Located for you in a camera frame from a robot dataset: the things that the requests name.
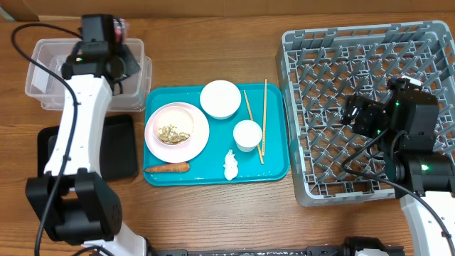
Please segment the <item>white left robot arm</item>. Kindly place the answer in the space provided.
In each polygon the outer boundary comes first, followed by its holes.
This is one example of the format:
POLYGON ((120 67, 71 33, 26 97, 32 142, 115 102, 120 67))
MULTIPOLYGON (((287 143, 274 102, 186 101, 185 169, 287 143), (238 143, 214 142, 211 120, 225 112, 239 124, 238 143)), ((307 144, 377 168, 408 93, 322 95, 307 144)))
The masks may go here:
POLYGON ((100 171, 107 108, 140 66, 125 43, 122 19, 87 14, 81 23, 78 41, 56 75, 65 101, 53 152, 42 176, 26 183, 40 221, 37 238, 47 235, 102 255, 153 255, 150 242, 123 222, 119 196, 100 171))

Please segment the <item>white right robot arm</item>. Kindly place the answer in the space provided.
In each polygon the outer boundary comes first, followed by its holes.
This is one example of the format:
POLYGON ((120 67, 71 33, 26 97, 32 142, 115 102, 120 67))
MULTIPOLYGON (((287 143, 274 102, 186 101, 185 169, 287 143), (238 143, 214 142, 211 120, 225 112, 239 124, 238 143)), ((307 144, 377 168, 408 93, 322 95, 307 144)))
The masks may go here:
POLYGON ((395 190, 417 255, 454 254, 454 161, 435 150, 439 103, 419 80, 390 78, 390 98, 378 102, 348 96, 341 124, 369 141, 341 164, 347 165, 373 146, 382 153, 385 178, 360 173, 395 190))

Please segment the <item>pink bowl with food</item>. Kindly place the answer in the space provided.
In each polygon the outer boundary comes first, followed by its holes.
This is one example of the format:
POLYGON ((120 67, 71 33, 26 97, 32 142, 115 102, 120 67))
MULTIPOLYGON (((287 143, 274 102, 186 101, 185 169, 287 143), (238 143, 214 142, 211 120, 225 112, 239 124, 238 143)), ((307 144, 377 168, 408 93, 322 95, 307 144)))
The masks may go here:
POLYGON ((152 121, 153 134, 158 142, 166 146, 177 146, 177 145, 167 145, 161 142, 158 139, 159 129, 163 126, 172 124, 177 127, 177 130, 180 132, 189 133, 191 136, 194 130, 194 119, 193 115, 181 106, 168 106, 164 107, 162 110, 159 110, 156 116, 152 121))

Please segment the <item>red foil wrapper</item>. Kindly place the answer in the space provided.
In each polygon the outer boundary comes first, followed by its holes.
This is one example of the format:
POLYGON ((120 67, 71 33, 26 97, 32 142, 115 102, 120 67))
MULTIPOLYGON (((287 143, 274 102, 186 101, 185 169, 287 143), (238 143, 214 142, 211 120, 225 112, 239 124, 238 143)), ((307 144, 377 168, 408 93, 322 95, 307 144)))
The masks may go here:
POLYGON ((115 41, 117 44, 125 44, 129 24, 123 18, 113 18, 115 41))

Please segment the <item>white cup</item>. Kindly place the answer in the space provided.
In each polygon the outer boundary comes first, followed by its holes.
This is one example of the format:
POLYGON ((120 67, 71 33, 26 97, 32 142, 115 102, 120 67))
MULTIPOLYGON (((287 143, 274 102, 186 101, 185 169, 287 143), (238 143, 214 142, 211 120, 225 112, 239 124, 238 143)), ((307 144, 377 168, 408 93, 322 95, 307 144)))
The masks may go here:
POLYGON ((233 129, 233 137, 240 151, 250 152, 255 146, 253 130, 250 120, 242 120, 238 122, 233 129))

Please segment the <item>white tissue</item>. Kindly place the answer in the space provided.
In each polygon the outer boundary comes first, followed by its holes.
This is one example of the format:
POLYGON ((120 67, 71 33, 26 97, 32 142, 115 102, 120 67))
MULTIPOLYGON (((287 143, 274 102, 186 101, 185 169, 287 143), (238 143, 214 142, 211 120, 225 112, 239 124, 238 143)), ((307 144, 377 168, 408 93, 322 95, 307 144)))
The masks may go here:
POLYGON ((228 181, 233 180, 239 173, 238 162, 232 149, 228 151, 224 160, 224 176, 228 181))

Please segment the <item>white round bowl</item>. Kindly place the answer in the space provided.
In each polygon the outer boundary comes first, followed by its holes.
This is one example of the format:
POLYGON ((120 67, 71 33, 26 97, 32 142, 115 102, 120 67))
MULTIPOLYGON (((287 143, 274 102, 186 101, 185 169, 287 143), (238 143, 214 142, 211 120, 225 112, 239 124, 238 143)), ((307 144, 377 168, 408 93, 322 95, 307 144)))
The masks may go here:
POLYGON ((209 82, 200 93, 201 107, 215 119, 227 119, 234 115, 241 101, 240 90, 227 80, 209 82))

